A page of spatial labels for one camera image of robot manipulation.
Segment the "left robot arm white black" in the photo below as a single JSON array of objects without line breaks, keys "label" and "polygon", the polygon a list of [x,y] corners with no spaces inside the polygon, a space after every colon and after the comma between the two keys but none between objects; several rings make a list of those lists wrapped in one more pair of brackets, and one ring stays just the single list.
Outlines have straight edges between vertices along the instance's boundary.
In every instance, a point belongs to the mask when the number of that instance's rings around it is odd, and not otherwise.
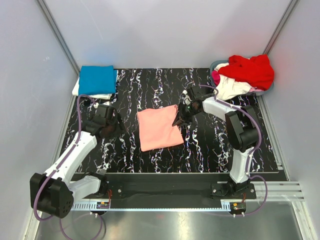
[{"label": "left robot arm white black", "polygon": [[89,195],[103,198],[109,188],[105,174],[87,173],[77,181],[72,178],[100,141],[113,139],[124,132],[125,126],[117,110],[99,104],[95,114],[80,125],[73,141],[56,162],[43,174],[35,173],[30,178],[30,204],[36,219],[42,221],[39,211],[63,219],[75,202]]}]

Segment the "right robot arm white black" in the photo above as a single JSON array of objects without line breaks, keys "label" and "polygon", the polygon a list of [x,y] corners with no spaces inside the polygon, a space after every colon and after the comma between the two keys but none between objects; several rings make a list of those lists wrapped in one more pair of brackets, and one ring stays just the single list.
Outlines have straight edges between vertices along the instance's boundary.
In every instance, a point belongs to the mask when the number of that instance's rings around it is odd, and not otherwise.
[{"label": "right robot arm white black", "polygon": [[199,113],[213,115],[226,124],[226,134],[233,149],[233,160],[229,179],[221,187],[215,187],[215,197],[239,198],[248,189],[251,175],[250,164],[256,149],[262,142],[262,133],[255,110],[228,103],[217,97],[213,86],[199,85],[185,89],[180,97],[173,126],[189,125]]}]

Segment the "salmon pink t shirt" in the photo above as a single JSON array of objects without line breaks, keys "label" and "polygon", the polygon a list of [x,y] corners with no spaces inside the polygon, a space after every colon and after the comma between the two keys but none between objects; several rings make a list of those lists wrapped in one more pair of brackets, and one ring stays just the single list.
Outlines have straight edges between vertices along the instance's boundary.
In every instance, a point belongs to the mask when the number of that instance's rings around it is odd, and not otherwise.
[{"label": "salmon pink t shirt", "polygon": [[177,105],[148,108],[137,113],[140,149],[143,152],[174,147],[184,143],[178,126],[172,126]]}]

